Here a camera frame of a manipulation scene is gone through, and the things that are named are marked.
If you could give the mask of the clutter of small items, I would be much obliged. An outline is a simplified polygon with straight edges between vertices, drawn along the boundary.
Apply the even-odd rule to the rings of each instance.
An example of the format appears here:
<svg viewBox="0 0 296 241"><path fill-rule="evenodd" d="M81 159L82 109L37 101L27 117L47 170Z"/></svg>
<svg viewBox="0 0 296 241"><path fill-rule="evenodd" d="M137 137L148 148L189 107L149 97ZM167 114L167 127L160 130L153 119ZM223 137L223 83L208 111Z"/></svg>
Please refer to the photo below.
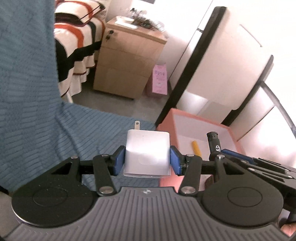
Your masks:
<svg viewBox="0 0 296 241"><path fill-rule="evenodd" d="M135 8L131 8L129 16L133 19L132 25L143 27L148 30L158 30L162 33L165 32L164 25L161 22L149 19L146 11L138 11Z"/></svg>

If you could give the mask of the pink storage box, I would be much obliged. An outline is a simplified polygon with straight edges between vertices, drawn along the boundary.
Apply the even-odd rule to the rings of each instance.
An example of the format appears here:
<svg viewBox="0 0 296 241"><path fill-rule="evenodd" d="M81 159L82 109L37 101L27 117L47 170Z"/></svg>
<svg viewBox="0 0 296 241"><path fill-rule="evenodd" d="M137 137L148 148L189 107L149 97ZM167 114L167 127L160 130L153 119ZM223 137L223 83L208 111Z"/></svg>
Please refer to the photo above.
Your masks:
<svg viewBox="0 0 296 241"><path fill-rule="evenodd" d="M229 149L240 154L245 153L228 126L179 109L172 108L163 122L158 125L157 130L168 132L171 145L175 146L183 155L194 154L192 142L196 141L202 159L208 161L210 155L208 132L218 133L222 149Z"/></svg>

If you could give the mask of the white remote on nightstand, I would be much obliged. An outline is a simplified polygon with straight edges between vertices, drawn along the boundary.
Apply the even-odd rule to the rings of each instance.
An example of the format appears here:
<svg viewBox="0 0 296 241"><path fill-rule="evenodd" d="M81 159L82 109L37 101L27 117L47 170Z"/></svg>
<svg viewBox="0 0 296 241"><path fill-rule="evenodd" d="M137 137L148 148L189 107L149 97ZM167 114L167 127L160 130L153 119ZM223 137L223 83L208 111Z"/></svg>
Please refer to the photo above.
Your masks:
<svg viewBox="0 0 296 241"><path fill-rule="evenodd" d="M137 29L136 25L126 23L126 22L123 22L123 21L115 21L115 24L120 25L120 26L124 26L126 28L134 29L134 30Z"/></svg>

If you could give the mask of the keys in drawer lock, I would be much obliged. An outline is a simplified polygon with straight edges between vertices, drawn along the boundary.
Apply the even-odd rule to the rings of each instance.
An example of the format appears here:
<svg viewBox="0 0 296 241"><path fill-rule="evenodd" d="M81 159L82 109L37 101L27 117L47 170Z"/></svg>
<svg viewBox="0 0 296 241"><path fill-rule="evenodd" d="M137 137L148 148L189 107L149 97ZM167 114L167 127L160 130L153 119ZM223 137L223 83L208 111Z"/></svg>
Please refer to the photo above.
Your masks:
<svg viewBox="0 0 296 241"><path fill-rule="evenodd" d="M105 37L106 41L108 41L111 38L111 36L112 36L113 33L114 33L114 30L109 30L108 31L108 34Z"/></svg>

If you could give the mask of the yellow handled screwdriver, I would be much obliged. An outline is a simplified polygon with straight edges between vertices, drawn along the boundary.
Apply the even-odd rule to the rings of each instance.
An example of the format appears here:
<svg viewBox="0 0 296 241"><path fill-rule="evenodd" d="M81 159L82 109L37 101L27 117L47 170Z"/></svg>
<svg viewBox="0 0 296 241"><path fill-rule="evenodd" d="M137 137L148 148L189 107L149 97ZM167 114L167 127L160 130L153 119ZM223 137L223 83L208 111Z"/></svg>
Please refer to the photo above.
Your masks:
<svg viewBox="0 0 296 241"><path fill-rule="evenodd" d="M197 141L192 141L192 149L193 149L194 155L199 156L199 157L202 156L201 150L199 148Z"/></svg>

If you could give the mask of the striped pillow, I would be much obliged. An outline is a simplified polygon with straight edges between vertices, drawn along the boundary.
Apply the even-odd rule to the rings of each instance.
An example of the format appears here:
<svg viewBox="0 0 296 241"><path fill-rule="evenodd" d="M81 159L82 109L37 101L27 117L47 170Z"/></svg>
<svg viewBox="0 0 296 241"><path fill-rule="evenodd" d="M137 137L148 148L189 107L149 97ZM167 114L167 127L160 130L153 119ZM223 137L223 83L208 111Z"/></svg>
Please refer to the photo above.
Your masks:
<svg viewBox="0 0 296 241"><path fill-rule="evenodd" d="M106 19L106 7L99 1L59 1L55 8L55 22L84 26L93 18Z"/></svg>

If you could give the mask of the white folded cardboard sheet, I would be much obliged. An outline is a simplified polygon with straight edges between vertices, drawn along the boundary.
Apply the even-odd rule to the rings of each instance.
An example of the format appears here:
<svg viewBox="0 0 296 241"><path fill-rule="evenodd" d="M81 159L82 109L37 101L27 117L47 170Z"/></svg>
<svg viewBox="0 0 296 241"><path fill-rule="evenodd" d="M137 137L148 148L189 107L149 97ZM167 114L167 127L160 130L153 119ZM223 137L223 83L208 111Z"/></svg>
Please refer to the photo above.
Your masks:
<svg viewBox="0 0 296 241"><path fill-rule="evenodd" d="M271 56L228 8L221 16L187 91L238 109L255 86Z"/></svg>

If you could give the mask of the wooden three-drawer nightstand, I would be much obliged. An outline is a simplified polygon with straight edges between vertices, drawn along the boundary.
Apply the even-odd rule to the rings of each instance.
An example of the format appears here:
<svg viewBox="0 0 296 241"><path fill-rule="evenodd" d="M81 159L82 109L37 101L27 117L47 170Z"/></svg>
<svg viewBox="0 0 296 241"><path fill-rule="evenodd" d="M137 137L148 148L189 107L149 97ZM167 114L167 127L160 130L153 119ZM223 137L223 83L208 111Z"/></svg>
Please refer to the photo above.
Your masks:
<svg viewBox="0 0 296 241"><path fill-rule="evenodd" d="M167 42L158 30L130 29L108 21L97 60L93 89L137 99ZM105 37L114 30L111 38Z"/></svg>

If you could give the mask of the blue textured sofa cover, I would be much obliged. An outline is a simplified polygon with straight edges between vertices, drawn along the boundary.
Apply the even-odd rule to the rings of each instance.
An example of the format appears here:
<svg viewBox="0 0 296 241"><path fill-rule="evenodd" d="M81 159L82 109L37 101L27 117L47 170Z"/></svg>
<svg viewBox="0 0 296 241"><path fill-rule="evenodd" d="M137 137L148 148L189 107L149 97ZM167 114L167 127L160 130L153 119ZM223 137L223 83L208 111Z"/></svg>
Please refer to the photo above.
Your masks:
<svg viewBox="0 0 296 241"><path fill-rule="evenodd" d="M1 1L1 187L10 192L63 160L126 143L134 118L64 102L53 1Z"/></svg>

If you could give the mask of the curved grey metal rail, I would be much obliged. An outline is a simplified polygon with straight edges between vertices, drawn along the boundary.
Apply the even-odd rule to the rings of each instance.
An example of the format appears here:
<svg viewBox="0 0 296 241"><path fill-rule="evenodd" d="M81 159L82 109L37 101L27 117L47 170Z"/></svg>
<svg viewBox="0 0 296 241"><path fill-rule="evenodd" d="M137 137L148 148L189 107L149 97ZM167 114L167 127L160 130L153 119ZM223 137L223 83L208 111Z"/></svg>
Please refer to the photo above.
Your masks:
<svg viewBox="0 0 296 241"><path fill-rule="evenodd" d="M295 136L295 131L296 131L295 124L292 121L291 117L288 115L287 111L285 110L285 108L283 107L283 105L281 104L281 102L279 101L279 99L276 97L276 95L267 86L267 84L265 82L261 82L260 86L265 91L265 93L268 95L268 97L271 99L271 101L273 102L273 104L278 108L278 110L280 111L281 115L283 116L283 118L287 122L288 126L290 127L293 135Z"/></svg>

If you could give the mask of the white wall charger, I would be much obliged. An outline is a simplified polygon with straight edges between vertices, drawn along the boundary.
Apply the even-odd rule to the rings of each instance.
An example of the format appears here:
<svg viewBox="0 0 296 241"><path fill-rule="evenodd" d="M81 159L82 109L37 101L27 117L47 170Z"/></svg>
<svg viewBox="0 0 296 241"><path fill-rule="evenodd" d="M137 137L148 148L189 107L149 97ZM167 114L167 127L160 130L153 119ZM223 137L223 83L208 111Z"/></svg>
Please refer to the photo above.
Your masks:
<svg viewBox="0 0 296 241"><path fill-rule="evenodd" d="M140 121L127 132L123 174L137 178L162 178L171 174L170 134L140 129Z"/></svg>

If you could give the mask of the pink paper bag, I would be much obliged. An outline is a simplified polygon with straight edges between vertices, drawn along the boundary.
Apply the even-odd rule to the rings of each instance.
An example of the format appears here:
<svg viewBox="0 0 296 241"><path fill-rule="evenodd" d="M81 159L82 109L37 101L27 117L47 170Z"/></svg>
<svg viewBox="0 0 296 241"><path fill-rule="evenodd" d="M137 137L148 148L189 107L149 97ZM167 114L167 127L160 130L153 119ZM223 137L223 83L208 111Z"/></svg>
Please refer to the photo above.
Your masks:
<svg viewBox="0 0 296 241"><path fill-rule="evenodd" d="M155 65L145 87L146 95L161 98L168 94L167 67Z"/></svg>

